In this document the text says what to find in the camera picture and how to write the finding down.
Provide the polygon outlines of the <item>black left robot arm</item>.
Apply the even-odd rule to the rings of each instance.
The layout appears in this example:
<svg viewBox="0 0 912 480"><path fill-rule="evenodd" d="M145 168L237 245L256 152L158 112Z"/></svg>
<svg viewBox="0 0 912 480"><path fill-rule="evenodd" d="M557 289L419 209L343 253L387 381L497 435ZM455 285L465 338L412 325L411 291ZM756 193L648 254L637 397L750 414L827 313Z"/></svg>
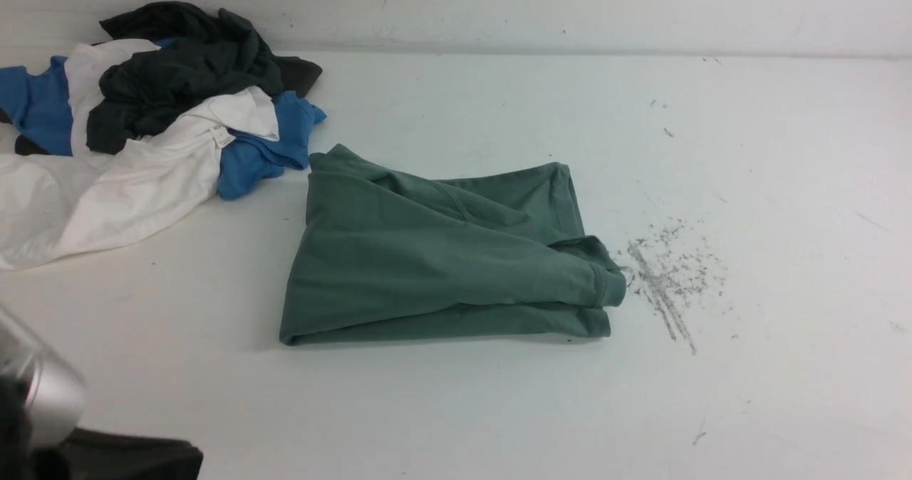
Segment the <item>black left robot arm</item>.
<svg viewBox="0 0 912 480"><path fill-rule="evenodd" d="M81 374L12 313L1 311L1 476L4 479L195 479L191 442L79 425Z"/></svg>

